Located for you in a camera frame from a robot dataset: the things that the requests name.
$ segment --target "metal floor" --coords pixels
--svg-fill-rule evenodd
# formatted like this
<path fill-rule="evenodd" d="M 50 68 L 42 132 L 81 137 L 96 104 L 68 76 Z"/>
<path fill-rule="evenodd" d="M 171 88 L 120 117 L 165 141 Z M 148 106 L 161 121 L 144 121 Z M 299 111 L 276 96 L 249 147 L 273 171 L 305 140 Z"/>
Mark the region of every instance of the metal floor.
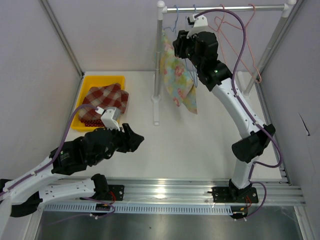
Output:
<path fill-rule="evenodd" d="M 36 240 L 302 240 L 294 208 L 265 206 L 247 222 L 229 216 L 113 214 L 98 220 L 45 211 Z"/>

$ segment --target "perforated metal strip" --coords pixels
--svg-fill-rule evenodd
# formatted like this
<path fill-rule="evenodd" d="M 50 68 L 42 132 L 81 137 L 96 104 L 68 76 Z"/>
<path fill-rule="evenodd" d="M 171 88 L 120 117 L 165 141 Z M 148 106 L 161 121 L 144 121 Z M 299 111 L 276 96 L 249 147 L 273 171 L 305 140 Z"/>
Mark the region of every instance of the perforated metal strip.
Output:
<path fill-rule="evenodd" d="M 174 205 L 174 204 L 127 204 L 115 203 L 115 211 L 120 214 L 188 214 L 188 215 L 232 215 L 231 207 L 225 205 Z M 49 204 L 45 211 L 107 213 L 96 210 L 95 203 L 59 202 Z"/>

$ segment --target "floral cloth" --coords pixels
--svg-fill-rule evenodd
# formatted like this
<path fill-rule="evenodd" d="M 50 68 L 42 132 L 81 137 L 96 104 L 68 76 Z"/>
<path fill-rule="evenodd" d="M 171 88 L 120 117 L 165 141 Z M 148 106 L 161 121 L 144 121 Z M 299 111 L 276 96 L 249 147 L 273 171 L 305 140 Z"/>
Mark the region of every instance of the floral cloth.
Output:
<path fill-rule="evenodd" d="M 162 44 L 160 71 L 163 76 L 164 86 L 178 107 L 184 104 L 190 112 L 197 114 L 194 81 L 185 65 L 176 58 L 174 47 L 166 36 L 165 31 L 162 31 Z"/>

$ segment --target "robotic arm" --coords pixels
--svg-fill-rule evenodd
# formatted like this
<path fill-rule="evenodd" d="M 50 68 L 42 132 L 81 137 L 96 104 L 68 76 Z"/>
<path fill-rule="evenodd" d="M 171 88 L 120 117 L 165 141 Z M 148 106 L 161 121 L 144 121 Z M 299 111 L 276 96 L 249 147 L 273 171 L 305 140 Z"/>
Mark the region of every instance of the robotic arm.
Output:
<path fill-rule="evenodd" d="M 213 201 L 216 203 L 245 203 L 249 193 L 255 193 L 255 188 L 250 183 L 252 165 L 258 160 L 270 139 L 257 127 L 263 128 L 273 136 L 275 128 L 272 124 L 265 123 L 257 117 L 243 95 L 236 95 L 233 88 L 238 89 L 236 83 L 232 83 L 232 73 L 228 67 L 218 60 L 218 41 L 214 33 L 205 31 L 208 26 L 207 18 L 203 15 L 191 19 L 189 25 L 193 25 L 190 31 L 181 30 L 177 39 L 173 42 L 174 53 L 181 59 L 189 59 L 197 70 L 199 80 L 212 92 L 224 105 L 235 122 L 242 139 L 232 145 L 232 151 L 236 156 L 236 165 L 228 189 L 223 189 L 223 197 L 219 188 L 212 189 Z M 240 98 L 249 114 L 254 116 L 253 122 L 249 114 L 239 102 Z M 258 202 L 257 197 L 251 198 L 253 203 Z"/>
<path fill-rule="evenodd" d="M 134 152 L 139 147 L 144 137 L 134 133 L 127 123 L 120 128 L 115 121 L 117 110 L 108 108 L 101 115 L 104 125 L 109 128 L 96 128 L 73 141 L 65 142 L 57 158 L 42 171 L 37 170 L 52 161 L 57 148 L 21 177 L 15 180 L 0 179 L 0 196 L 3 200 L 10 199 L 11 217 L 26 216 L 34 213 L 38 207 L 65 199 L 105 199 L 109 187 L 104 175 L 96 174 L 84 181 L 69 184 L 49 184 L 84 171 L 87 166 L 97 165 L 103 159 L 110 159 L 115 151 Z"/>

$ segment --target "white table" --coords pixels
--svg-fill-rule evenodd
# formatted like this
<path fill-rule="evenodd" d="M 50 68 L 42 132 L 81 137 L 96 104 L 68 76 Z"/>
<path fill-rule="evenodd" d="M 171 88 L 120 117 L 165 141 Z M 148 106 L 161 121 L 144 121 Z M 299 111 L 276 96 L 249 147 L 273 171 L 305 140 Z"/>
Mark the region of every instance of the white table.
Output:
<path fill-rule="evenodd" d="M 86 72 L 89 75 L 123 75 L 129 93 L 126 113 L 120 123 L 129 123 L 134 132 L 144 136 L 135 152 L 115 152 L 109 160 L 74 176 L 104 174 L 107 178 L 126 179 L 230 179 L 236 163 L 231 146 L 240 140 L 238 129 L 219 100 L 199 82 L 196 89 L 198 114 L 184 105 L 177 107 L 164 86 L 161 89 L 160 125 L 153 125 L 154 73 L 151 71 Z M 250 94 L 252 108 L 264 119 L 255 89 Z M 70 129 L 67 141 L 83 136 L 84 132 Z M 277 163 L 271 144 L 261 162 Z M 256 166 L 253 180 L 279 181 L 278 168 Z"/>

